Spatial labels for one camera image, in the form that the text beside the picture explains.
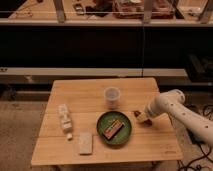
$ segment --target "bottle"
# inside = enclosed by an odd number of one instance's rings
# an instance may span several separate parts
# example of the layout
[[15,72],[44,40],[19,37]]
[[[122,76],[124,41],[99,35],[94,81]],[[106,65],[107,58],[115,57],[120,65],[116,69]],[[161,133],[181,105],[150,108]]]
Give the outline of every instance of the bottle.
[[66,134],[67,140],[72,139],[72,122],[69,116],[69,110],[66,104],[61,104],[58,106],[59,119],[61,124],[61,129]]

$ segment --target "plastic cup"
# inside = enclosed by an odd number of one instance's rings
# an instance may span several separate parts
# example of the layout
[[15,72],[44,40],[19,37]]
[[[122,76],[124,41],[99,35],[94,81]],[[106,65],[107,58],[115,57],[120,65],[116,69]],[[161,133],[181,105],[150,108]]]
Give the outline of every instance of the plastic cup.
[[110,110],[114,110],[118,107],[120,96],[121,92],[117,87],[108,87],[104,90],[104,98]]

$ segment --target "chocolate bar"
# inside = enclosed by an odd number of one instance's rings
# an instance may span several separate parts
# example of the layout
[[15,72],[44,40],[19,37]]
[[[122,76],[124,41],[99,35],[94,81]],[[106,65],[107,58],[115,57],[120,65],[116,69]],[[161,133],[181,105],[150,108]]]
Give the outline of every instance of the chocolate bar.
[[107,140],[111,140],[124,126],[124,124],[116,119],[109,127],[105,129],[103,135],[107,138]]

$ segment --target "food item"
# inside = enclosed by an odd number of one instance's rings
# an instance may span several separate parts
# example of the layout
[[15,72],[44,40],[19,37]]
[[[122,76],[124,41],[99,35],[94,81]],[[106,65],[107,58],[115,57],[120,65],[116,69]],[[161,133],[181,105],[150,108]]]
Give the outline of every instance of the food item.
[[152,121],[146,117],[144,113],[141,113],[140,111],[136,110],[133,112],[135,117],[137,118],[139,123],[145,123],[147,125],[152,125]]
[[111,140],[124,126],[124,124],[116,119],[112,124],[105,129],[103,135],[107,138],[107,140]]

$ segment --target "table leg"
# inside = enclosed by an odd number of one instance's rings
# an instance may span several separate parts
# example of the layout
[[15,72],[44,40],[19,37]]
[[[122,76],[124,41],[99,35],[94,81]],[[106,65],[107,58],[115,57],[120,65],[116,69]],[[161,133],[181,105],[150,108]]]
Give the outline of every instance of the table leg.
[[157,169],[160,167],[161,163],[163,163],[163,162],[162,161],[152,162],[152,171],[157,171]]
[[58,165],[52,165],[51,168],[53,169],[53,171],[61,171]]

